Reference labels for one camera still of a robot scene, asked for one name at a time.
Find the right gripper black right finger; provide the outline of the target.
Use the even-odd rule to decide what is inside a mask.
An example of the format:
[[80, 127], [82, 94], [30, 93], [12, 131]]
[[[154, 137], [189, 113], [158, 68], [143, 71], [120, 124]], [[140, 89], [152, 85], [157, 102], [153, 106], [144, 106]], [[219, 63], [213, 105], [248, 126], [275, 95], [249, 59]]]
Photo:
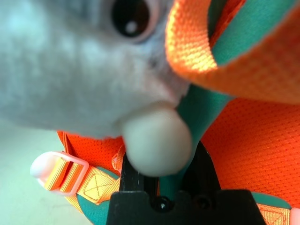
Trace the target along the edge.
[[221, 189], [213, 161], [202, 142], [185, 172], [182, 189], [191, 195], [212, 195]]

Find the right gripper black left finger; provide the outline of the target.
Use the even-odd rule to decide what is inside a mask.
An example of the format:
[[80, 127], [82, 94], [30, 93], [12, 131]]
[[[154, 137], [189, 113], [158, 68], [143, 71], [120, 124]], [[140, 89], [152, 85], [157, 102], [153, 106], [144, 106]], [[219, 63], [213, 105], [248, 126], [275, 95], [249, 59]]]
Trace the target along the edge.
[[119, 191], [144, 191], [149, 195], [157, 195], [158, 178], [142, 175], [131, 165], [125, 154], [122, 162]]

